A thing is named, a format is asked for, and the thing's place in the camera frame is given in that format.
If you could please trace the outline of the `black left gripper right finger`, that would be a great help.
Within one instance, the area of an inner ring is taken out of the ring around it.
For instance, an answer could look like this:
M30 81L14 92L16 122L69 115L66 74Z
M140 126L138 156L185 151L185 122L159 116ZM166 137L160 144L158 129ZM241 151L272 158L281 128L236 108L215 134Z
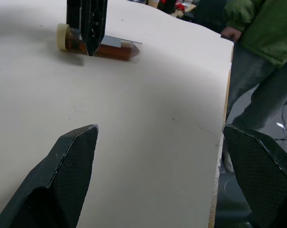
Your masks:
M261 228L287 228L287 153L270 136L223 129L237 182Z

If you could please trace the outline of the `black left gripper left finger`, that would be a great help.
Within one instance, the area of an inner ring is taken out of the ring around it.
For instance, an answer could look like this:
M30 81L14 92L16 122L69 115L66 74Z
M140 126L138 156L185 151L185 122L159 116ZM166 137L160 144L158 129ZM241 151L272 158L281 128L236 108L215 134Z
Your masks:
M0 228L75 228L89 188L96 124L58 138L0 213Z

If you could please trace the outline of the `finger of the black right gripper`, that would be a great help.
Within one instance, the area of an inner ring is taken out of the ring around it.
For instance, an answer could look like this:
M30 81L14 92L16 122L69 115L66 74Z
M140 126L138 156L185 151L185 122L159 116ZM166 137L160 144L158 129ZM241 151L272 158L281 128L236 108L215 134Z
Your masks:
M81 0L67 0L67 24L80 30Z
M93 56L105 35L107 0L82 0L80 33L87 54Z

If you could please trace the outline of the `person's bare hand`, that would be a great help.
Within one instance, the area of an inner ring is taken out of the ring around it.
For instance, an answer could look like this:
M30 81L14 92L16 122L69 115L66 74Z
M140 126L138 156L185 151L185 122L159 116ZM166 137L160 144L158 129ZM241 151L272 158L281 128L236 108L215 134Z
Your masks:
M230 40L233 43L236 43L240 39L241 35L242 35L241 31L230 26L227 26L221 32L221 38Z

